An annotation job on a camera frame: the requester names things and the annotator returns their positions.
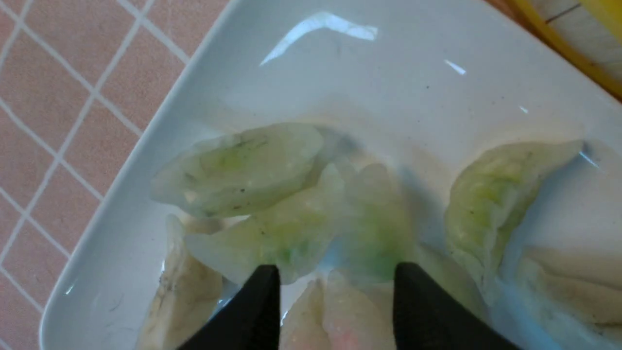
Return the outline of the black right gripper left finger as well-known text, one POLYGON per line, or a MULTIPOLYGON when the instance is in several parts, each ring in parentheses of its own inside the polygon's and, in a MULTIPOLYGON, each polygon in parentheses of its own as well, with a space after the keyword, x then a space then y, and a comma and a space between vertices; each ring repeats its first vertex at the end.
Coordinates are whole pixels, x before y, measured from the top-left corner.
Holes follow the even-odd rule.
POLYGON ((280 339, 280 275, 262 264, 229 303, 180 350, 277 350, 280 339))

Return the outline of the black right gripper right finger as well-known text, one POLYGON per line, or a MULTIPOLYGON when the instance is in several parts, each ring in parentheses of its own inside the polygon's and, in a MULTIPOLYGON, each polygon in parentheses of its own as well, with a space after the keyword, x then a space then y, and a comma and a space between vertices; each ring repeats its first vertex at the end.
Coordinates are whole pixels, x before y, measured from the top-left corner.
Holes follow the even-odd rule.
POLYGON ((398 350, 517 350, 445 292, 414 262, 395 270, 393 332, 398 350))

